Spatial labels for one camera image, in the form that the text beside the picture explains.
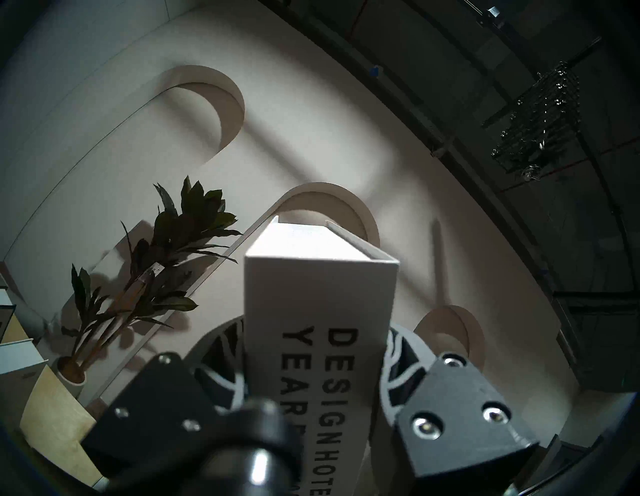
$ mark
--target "screw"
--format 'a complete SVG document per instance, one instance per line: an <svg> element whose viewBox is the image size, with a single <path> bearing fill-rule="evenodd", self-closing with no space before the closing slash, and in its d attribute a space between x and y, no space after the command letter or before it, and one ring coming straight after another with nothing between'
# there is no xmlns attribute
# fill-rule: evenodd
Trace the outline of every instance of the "screw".
<svg viewBox="0 0 640 496"><path fill-rule="evenodd" d="M489 406L482 412L484 419L491 424L506 424L509 422L509 415L502 408Z"/></svg>
<svg viewBox="0 0 640 496"><path fill-rule="evenodd" d="M187 432L198 432L201 427L197 420L186 419L182 421L182 428Z"/></svg>
<svg viewBox="0 0 640 496"><path fill-rule="evenodd" d="M447 358L444 359L444 363L446 365L448 365L449 367L464 367L465 364L462 362L462 360L458 359L458 358L454 358L453 356L448 356Z"/></svg>
<svg viewBox="0 0 640 496"><path fill-rule="evenodd" d="M417 417L413 421L413 432L422 439L437 439L442 434L442 430L430 420Z"/></svg>
<svg viewBox="0 0 640 496"><path fill-rule="evenodd" d="M118 407L113 410L113 413L116 414L116 417L119 419L126 419L129 416L129 411L124 407Z"/></svg>

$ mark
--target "plant leaf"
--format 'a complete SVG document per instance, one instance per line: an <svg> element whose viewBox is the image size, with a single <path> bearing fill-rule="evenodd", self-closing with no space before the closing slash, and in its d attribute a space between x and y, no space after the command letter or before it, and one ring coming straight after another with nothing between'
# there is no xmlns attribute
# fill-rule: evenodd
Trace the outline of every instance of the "plant leaf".
<svg viewBox="0 0 640 496"><path fill-rule="evenodd" d="M184 178L184 182L182 183L182 191L180 192L180 208L182 209L182 213L184 214L184 206L186 204L187 196L191 191L191 181L189 180L189 176Z"/></svg>
<svg viewBox="0 0 640 496"><path fill-rule="evenodd" d="M160 324L161 326L165 326L173 329L173 327L170 326L169 324L165 324L164 322L160 322L159 320L152 319L151 317L136 317L136 319L143 322L151 322L152 324Z"/></svg>
<svg viewBox="0 0 640 496"><path fill-rule="evenodd" d="M195 230L195 220L189 214L181 214L173 219L171 227L171 247L174 250L188 244Z"/></svg>
<svg viewBox="0 0 640 496"><path fill-rule="evenodd" d="M76 266L71 265L71 286L74 288L74 298L76 299L76 309L80 315L80 320L84 318L84 311L86 310L86 291L82 280L77 274Z"/></svg>
<svg viewBox="0 0 640 496"><path fill-rule="evenodd" d="M136 247L133 249L133 256L131 258L131 267L132 269L136 269L135 272L133 270L131 271L132 276L137 277L144 272L144 269L142 269L142 257L144 257L148 251L149 242L144 238L140 239Z"/></svg>
<svg viewBox="0 0 640 496"><path fill-rule="evenodd" d="M212 189L211 191L207 191L207 194L204 195L204 199L207 201L215 201L221 202L222 200L222 190L221 189Z"/></svg>
<svg viewBox="0 0 640 496"><path fill-rule="evenodd" d="M140 270L145 271L154 262L161 262L164 259L164 248L162 246L151 245L145 255L142 257Z"/></svg>
<svg viewBox="0 0 640 496"><path fill-rule="evenodd" d="M89 273L82 267L80 267L80 281L82 281L84 287L84 304L88 308L89 302L91 301L91 278L89 277Z"/></svg>
<svg viewBox="0 0 640 496"><path fill-rule="evenodd" d="M89 304L87 305L87 308L93 307L95 300L98 299L98 295L100 294L101 289L102 289L102 286L98 286L97 288L95 288L95 290L93 290L93 294L91 295L91 298L89 298Z"/></svg>
<svg viewBox="0 0 640 496"><path fill-rule="evenodd" d="M108 320L111 320L114 317L117 317L120 314L125 314L127 313L128 310L107 310L101 314L97 314L95 316L95 322L96 323L103 323L106 322Z"/></svg>
<svg viewBox="0 0 640 496"><path fill-rule="evenodd" d="M101 296L100 298L98 298L95 303L93 304L92 307L92 313L97 314L98 312L100 312L100 308L102 308L102 304L104 303L104 300L106 300L109 297L109 295L105 294L104 296Z"/></svg>
<svg viewBox="0 0 640 496"><path fill-rule="evenodd" d="M158 195L160 195L160 198L162 198L164 209L170 214L177 216L178 211L175 209L173 200L171 199L169 193L166 192L166 189L160 186L160 184L154 184L154 187L156 188Z"/></svg>
<svg viewBox="0 0 640 496"><path fill-rule="evenodd" d="M229 212L218 212L213 224L209 225L207 229L224 229L225 227L229 227L231 224L235 224L236 221L237 218L235 215Z"/></svg>
<svg viewBox="0 0 640 496"><path fill-rule="evenodd" d="M183 214L189 214L192 218L197 219L204 208L204 190L200 181L193 185L189 190L182 208Z"/></svg>
<svg viewBox="0 0 640 496"><path fill-rule="evenodd" d="M129 245L129 256L132 257L133 256L133 250L131 249L131 240L129 239L129 231L127 231L127 228L125 227L123 221L120 221L120 223L122 224L122 227L124 228L125 235L127 236L127 244Z"/></svg>
<svg viewBox="0 0 640 496"><path fill-rule="evenodd" d="M169 298L164 298L161 303L154 303L154 308L181 310L183 312L189 312L197 308L197 306L195 301L185 296L170 296Z"/></svg>
<svg viewBox="0 0 640 496"><path fill-rule="evenodd" d="M71 336L71 337L77 337L80 336L80 331L78 329L68 329L64 326L62 326L60 328L60 331L62 332L62 334L64 334L65 336Z"/></svg>
<svg viewBox="0 0 640 496"><path fill-rule="evenodd" d="M161 303L162 299L169 298L170 296L178 296L179 298L182 298L183 296L186 296L186 294L187 294L186 291L170 291L166 294L160 294L158 295L158 298L159 298L158 303Z"/></svg>
<svg viewBox="0 0 640 496"><path fill-rule="evenodd" d="M160 246L166 246L169 244L169 240L171 238L171 227L173 225L173 219L176 217L172 216L166 210L164 212L160 212L156 217L156 222L154 223L154 237L151 240L151 245L158 244Z"/></svg>
<svg viewBox="0 0 640 496"><path fill-rule="evenodd" d="M225 236L242 236L241 232L238 232L233 229L207 229L206 231L202 231L200 233L200 239L204 239L206 237L225 237Z"/></svg>
<svg viewBox="0 0 640 496"><path fill-rule="evenodd" d="M187 253L199 253L200 255L210 255L211 257L216 257L216 258L219 258L219 259L227 259L227 260L231 260L232 262L237 263L237 261L232 259L231 257L227 257L226 255L220 255L219 253L206 252L204 250L196 250L195 248L186 248L183 251L187 252Z"/></svg>

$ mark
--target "dark ceiling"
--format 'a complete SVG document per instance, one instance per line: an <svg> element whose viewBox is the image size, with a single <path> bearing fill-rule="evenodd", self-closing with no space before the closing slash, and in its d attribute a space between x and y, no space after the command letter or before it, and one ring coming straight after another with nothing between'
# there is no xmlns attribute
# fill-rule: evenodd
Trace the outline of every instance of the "dark ceiling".
<svg viewBox="0 0 640 496"><path fill-rule="evenodd" d="M492 217L560 317L580 384L640 390L635 2L262 2L366 84ZM582 120L526 181L492 150L515 102L560 61L579 78Z"/></svg>

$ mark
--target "wall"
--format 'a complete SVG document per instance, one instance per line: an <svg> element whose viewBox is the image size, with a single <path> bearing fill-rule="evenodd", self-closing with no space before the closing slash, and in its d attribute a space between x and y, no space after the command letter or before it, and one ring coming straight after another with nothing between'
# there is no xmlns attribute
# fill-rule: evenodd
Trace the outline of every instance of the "wall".
<svg viewBox="0 0 640 496"><path fill-rule="evenodd" d="M626 414L636 393L582 391L573 404L559 437L562 441L590 447L600 435L608 436Z"/></svg>
<svg viewBox="0 0 640 496"><path fill-rule="evenodd" d="M485 213L374 95L255 0L219 1L168 23L151 0L100 4L104 12L91 4L49 11L1 75L0 209L11 214L0 220L0 253L30 305L50 312L70 296L71 263L99 260L119 242L123 213L112 205L132 200L118 184L105 184L102 194L111 200L96 211L91 196L70 189L60 198L56 185L80 174L74 165L143 104L141 94L206 82L172 83L164 75L174 77L180 66L212 68L243 107L243 128L211 160L181 173L222 188L239 230L255 228L301 184L329 182L352 192L375 219L381 247L402 263L393 320L412 329L443 303L469 310L485 333L489 380L543 443L561 429L577 384L555 341L556 315ZM93 44L83 44L90 35ZM154 94L149 85L158 81ZM118 181L136 174L132 164ZM174 196L177 176L161 181ZM154 215L154 179L127 209L132 222ZM45 237L35 221L47 196L48 222L64 240L55 228ZM63 215L65 202L81 213L81 232ZM36 243L59 248L32 249ZM225 264L210 279L237 287ZM188 349L235 316L200 287L208 313L182 316L182 332L163 335L164 346Z"/></svg>

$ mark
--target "curved wall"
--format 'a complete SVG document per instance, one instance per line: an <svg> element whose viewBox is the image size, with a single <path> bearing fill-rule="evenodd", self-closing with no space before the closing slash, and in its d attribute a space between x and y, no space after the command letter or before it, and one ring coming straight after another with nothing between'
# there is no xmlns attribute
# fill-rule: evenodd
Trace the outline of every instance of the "curved wall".
<svg viewBox="0 0 640 496"><path fill-rule="evenodd" d="M309 182L333 183L357 196L378 225L380 246L402 263L393 320L415 328L436 307L466 308L484 330L484 373L489 380L523 413L543 443L560 431L577 384L556 344L559 322L548 301L445 167L337 62L255 0L218 1L156 27L126 47L116 49L116 43L109 45L111 39L104 37L109 46L92 52L100 65L93 72L85 70L74 84L47 88L48 101L55 104L41 111L29 104L42 84L38 67L46 37L41 34L56 32L69 24L70 15L81 17L81 10L89 8L61 5L64 8L42 19L0 81L0 109L7 102L25 109L20 125L11 130L11 143L0 136L0 208L10 213L0 220L0 253L6 254L16 237L14 246L24 243L19 251L26 253L33 241L21 241L18 233L37 206L88 149L153 96L195 81L216 84L240 101L235 87L243 103L243 128L210 161L194 164L191 180L200 180L205 188L222 188L228 210L239 218L238 229L249 231L264 221L279 198ZM119 29L147 19L143 9L138 11L141 19L136 20L134 9L122 17ZM80 38L69 35L59 56L72 59L74 51L85 50ZM185 79L186 72L191 76ZM205 72L220 81L192 77ZM12 127L11 115L0 111L0 120L2 129ZM157 201L151 182L141 193L148 195L145 202ZM172 195L179 194L179 181L161 182ZM105 194L114 203L130 200L119 188ZM82 238L98 236L106 222L118 228L116 219L92 212L90 202L87 198L78 203L78 211L87 213L86 228L69 243L82 246ZM132 218L153 215L134 211L137 208L132 205ZM54 219L55 209L51 211ZM365 218L357 213L366 228ZM110 250L114 243L102 249ZM58 293L70 296L68 276L58 276L54 269L68 260L62 263L46 250L23 257L14 248L5 262L31 305L53 308L44 300ZM213 277L223 278L222 272L216 270ZM37 298L26 294L36 285L45 287ZM176 336L176 348L185 336L214 327L211 316L202 321L195 314L183 317L184 334Z"/></svg>

